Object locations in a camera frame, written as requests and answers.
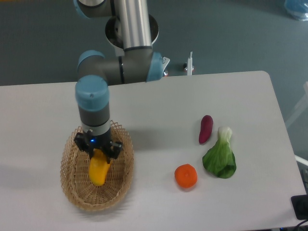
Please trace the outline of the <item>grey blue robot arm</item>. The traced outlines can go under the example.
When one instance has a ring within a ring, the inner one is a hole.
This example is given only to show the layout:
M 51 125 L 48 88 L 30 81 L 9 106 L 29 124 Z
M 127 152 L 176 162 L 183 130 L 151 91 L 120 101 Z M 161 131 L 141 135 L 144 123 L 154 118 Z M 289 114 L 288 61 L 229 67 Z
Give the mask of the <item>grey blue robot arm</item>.
M 122 40 L 123 55 L 106 59 L 99 51 L 83 52 L 78 60 L 75 86 L 82 123 L 75 144 L 89 157 L 100 150 L 110 161 L 118 158 L 123 145 L 111 138 L 109 86 L 160 80 L 163 58 L 153 51 L 146 1 L 76 0 L 74 6 L 87 18 L 110 15 L 119 25 L 112 33 Z

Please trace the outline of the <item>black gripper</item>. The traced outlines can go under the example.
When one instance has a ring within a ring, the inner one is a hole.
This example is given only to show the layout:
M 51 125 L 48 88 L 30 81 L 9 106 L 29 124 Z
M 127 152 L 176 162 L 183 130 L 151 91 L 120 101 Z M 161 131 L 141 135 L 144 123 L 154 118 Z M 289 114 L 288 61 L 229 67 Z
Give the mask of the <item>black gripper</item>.
M 102 149 L 108 164 L 110 164 L 112 160 L 117 159 L 123 150 L 122 142 L 112 141 L 111 129 L 99 135 L 94 135 L 89 131 L 78 132 L 74 137 L 74 143 L 80 151 L 86 152 L 90 159 L 92 159 L 94 155 L 94 149 Z

